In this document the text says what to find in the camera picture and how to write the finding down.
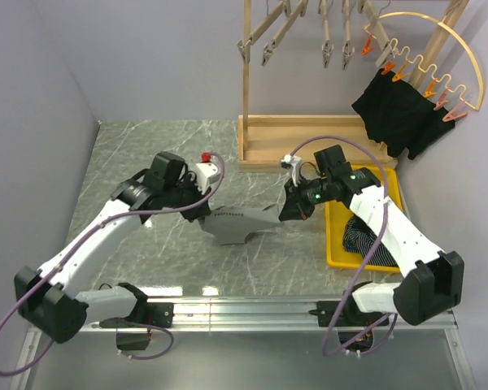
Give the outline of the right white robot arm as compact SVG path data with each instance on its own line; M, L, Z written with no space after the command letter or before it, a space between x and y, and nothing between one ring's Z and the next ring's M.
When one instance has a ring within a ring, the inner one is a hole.
M462 257L444 252L420 232L368 168L351 166L341 146L318 151L315 158L321 176L312 180L302 176L301 158L287 154L281 159L291 177L284 185L279 219L305 220L317 205L340 202L376 233L403 276L398 284L354 286L342 304L343 318L358 325L371 313L398 314L416 326L457 306L463 290Z

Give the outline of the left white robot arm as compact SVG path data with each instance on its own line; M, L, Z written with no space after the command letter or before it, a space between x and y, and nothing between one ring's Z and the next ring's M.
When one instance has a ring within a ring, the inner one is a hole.
M150 167L121 182L98 216L58 255L14 278L18 312L55 343L69 341L86 324L119 319L130 327L150 323L148 297L130 283L107 293L87 291L90 278L120 242L155 214L181 213L190 222L209 215L208 199L223 169L203 153L188 165L167 151Z

